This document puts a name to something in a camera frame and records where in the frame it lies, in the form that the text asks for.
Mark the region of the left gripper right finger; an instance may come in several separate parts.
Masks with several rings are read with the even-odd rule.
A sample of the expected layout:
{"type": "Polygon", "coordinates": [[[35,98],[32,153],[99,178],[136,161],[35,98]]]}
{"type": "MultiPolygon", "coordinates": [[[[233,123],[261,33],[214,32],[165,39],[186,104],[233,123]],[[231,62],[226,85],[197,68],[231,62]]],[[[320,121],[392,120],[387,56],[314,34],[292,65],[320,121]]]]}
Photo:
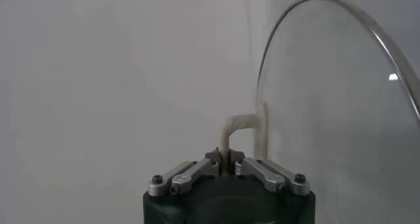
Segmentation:
{"type": "Polygon", "coordinates": [[[229,160],[236,175],[257,178],[269,192],[279,192],[286,188],[297,196],[310,194],[310,183],[305,175],[293,173],[271,160],[256,160],[235,150],[230,150],[229,160]]]}

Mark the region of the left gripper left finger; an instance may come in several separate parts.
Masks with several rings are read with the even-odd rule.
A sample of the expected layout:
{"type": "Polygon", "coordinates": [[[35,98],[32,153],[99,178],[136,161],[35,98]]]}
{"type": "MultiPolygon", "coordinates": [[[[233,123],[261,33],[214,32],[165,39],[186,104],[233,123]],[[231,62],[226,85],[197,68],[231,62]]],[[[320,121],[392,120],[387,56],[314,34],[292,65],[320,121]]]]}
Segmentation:
{"type": "Polygon", "coordinates": [[[184,194],[192,190],[196,181],[202,177],[216,177],[221,174],[221,154],[218,148],[207,152],[197,162],[185,161],[164,174],[154,175],[148,183],[149,196],[184,194]]]}

